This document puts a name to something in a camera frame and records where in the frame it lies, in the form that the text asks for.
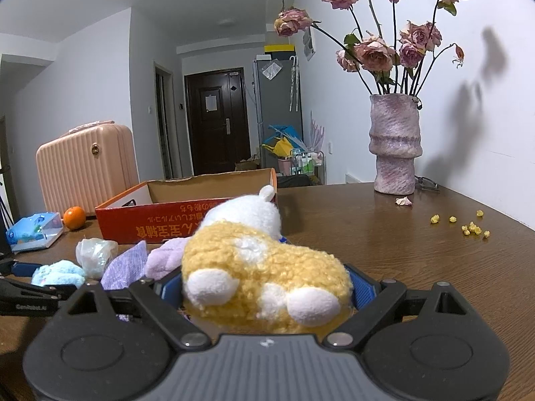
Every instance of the light blue plush toy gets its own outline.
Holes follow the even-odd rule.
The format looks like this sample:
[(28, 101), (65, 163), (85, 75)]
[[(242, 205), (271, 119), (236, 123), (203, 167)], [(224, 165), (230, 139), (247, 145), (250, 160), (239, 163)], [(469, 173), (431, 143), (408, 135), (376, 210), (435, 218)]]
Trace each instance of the light blue plush toy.
[(31, 277), (31, 284), (37, 286), (76, 285), (77, 288), (80, 288), (84, 281), (84, 270), (67, 260), (52, 265), (43, 265), (35, 270)]

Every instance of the orange fruit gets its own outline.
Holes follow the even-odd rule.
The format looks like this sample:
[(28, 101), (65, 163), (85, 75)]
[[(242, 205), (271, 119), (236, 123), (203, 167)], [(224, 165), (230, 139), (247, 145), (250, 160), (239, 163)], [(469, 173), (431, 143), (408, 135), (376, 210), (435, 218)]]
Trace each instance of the orange fruit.
[(70, 230), (80, 229), (86, 224), (86, 212), (79, 206), (72, 206), (63, 214), (63, 224)]

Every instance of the pink textured vase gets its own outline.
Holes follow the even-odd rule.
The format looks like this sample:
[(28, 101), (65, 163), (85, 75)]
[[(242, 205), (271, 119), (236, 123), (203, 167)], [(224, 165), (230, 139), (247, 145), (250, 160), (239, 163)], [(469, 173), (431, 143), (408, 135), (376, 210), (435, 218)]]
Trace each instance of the pink textured vase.
[(370, 152), (377, 156), (375, 190), (414, 193), (414, 158), (422, 155), (418, 99), (401, 93), (372, 95)]

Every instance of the pink suitcase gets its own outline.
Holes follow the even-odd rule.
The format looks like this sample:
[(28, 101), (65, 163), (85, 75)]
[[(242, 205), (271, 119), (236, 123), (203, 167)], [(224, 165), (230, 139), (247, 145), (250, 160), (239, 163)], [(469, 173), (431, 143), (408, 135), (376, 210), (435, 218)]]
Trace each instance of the pink suitcase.
[(95, 207), (137, 185), (139, 178), (130, 128), (113, 121), (81, 125), (42, 145), (35, 156), (47, 211), (61, 215)]

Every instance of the purple cloth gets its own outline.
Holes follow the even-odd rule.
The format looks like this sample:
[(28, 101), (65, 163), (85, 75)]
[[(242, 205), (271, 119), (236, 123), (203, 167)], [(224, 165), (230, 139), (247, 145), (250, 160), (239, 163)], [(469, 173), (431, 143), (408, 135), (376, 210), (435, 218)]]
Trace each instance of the purple cloth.
[(102, 287), (105, 290), (128, 288), (143, 277), (146, 259), (146, 242), (141, 241), (110, 262), (102, 276)]
[(159, 249), (154, 249), (146, 260), (146, 277), (160, 280), (178, 268), (182, 262), (182, 255), (190, 238), (173, 238), (164, 243)]

